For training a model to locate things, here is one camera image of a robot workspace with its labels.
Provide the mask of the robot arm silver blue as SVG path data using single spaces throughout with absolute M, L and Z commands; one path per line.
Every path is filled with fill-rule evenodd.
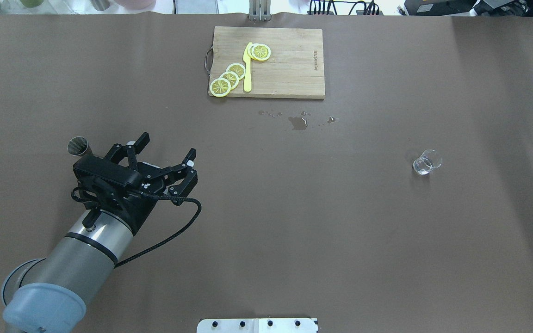
M 201 203 L 190 198 L 198 183 L 195 149 L 183 161 L 165 168 L 138 160 L 150 141 L 147 132 L 124 145 L 116 143 L 104 156 L 92 153 L 87 139 L 72 138 L 68 153 L 77 186 L 71 198 L 85 212 L 51 253 L 15 268 L 4 280 L 2 318 L 7 333 L 69 333 L 83 320 L 110 274 L 174 240 L 199 216 Z M 123 254 L 157 202 L 175 206 L 194 203 L 190 221 L 171 236 L 123 259 Z

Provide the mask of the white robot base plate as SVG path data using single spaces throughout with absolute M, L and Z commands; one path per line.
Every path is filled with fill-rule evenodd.
M 199 321 L 197 333 L 317 333 L 312 318 L 230 318 Z

